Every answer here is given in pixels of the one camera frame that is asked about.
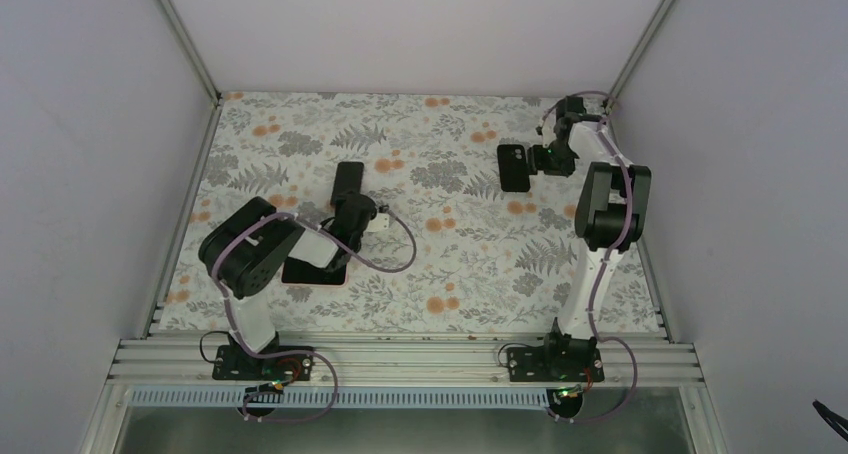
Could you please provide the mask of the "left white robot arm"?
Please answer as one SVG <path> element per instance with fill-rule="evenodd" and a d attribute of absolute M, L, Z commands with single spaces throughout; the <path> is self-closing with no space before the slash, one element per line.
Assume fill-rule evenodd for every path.
<path fill-rule="evenodd" d="M 208 235 L 199 259 L 222 290 L 232 349 L 255 379 L 278 365 L 279 336 L 263 290 L 277 274 L 295 286 L 337 287 L 379 209 L 360 193 L 332 200 L 334 215 L 315 227 L 255 197 Z"/>

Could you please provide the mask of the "black phone case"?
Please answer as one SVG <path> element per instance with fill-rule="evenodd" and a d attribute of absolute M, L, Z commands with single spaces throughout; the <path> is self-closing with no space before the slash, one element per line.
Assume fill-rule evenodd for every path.
<path fill-rule="evenodd" d="M 501 144 L 496 149 L 500 187 L 507 193 L 526 193 L 531 189 L 525 147 Z"/>

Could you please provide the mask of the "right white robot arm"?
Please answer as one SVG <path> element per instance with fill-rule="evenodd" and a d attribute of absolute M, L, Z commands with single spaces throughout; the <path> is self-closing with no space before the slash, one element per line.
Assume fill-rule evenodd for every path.
<path fill-rule="evenodd" d="M 578 162 L 587 165 L 574 217 L 575 276 L 541 348 L 543 371 L 555 381 L 597 368 L 599 309 L 618 264 L 642 236 L 652 180 L 650 169 L 630 161 L 611 139 L 611 98 L 598 92 L 603 111 L 593 114 L 585 105 L 590 95 L 567 95 L 548 109 L 554 139 L 532 146 L 528 159 L 532 175 L 569 177 Z"/>

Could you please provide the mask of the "phone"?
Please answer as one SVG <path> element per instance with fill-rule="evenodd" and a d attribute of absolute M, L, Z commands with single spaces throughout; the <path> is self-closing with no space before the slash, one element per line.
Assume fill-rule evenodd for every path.
<path fill-rule="evenodd" d="M 281 281 L 285 285 L 341 287 L 347 279 L 345 267 L 330 271 L 292 258 L 282 265 Z"/>
<path fill-rule="evenodd" d="M 361 190 L 363 175 L 364 163 L 361 161 L 344 161 L 338 163 L 330 204 L 336 207 L 349 194 L 358 194 Z"/>

